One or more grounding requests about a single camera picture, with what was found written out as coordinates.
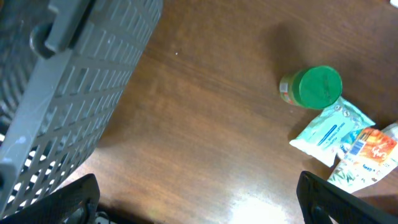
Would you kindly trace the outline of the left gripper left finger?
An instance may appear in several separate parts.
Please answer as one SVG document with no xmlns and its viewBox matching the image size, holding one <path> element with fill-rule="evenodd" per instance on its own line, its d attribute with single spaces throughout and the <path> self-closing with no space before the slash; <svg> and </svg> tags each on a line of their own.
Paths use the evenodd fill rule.
<svg viewBox="0 0 398 224">
<path fill-rule="evenodd" d="M 3 224 L 94 223 L 100 189 L 87 174 L 27 208 L 1 220 Z"/>
</svg>

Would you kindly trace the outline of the teal wipes packet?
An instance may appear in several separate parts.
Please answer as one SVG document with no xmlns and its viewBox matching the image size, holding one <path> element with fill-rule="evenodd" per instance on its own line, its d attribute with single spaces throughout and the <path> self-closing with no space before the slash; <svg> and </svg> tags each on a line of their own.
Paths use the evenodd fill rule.
<svg viewBox="0 0 398 224">
<path fill-rule="evenodd" d="M 289 144 L 331 167 L 336 157 L 334 148 L 340 146 L 343 137 L 352 131 L 374 125 L 375 122 L 359 108 L 339 97 Z"/>
</svg>

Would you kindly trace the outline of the green bottle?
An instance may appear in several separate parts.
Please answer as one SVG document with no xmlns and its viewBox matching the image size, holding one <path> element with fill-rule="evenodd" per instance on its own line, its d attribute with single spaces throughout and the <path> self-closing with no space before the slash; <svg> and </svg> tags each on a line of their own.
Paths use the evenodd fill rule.
<svg viewBox="0 0 398 224">
<path fill-rule="evenodd" d="M 340 74 L 326 65 L 285 75 L 279 82 L 279 93 L 285 102 L 313 110 L 322 110 L 332 105 L 342 92 Z"/>
</svg>

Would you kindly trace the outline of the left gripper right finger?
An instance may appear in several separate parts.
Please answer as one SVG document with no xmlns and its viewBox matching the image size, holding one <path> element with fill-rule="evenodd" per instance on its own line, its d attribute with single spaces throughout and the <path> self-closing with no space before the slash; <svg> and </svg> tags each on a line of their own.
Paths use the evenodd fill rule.
<svg viewBox="0 0 398 224">
<path fill-rule="evenodd" d="M 397 223 L 397 217 L 362 201 L 309 171 L 300 174 L 296 194 L 309 223 Z"/>
</svg>

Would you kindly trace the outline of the white tube with cork cap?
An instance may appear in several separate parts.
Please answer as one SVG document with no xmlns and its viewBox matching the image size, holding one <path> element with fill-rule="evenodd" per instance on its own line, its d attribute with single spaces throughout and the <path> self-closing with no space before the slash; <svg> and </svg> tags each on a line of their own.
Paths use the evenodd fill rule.
<svg viewBox="0 0 398 224">
<path fill-rule="evenodd" d="M 340 148 L 337 152 L 340 162 L 327 180 L 327 182 L 348 193 L 353 193 L 379 182 L 397 168 L 397 147 L 394 149 L 392 156 L 382 166 L 378 166 L 373 162 L 355 162 L 353 156 L 346 155 L 361 131 L 353 131 L 341 140 Z M 381 132 L 397 141 L 397 123 L 390 124 Z"/>
</svg>

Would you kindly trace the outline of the orange snack packet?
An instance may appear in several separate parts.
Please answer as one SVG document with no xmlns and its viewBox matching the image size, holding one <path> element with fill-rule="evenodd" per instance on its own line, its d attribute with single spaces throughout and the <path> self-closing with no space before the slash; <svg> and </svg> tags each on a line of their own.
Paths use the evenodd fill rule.
<svg viewBox="0 0 398 224">
<path fill-rule="evenodd" d="M 373 162 L 382 166 L 397 147 L 397 141 L 378 129 L 365 128 L 355 139 L 347 156 L 353 156 L 355 162 Z"/>
</svg>

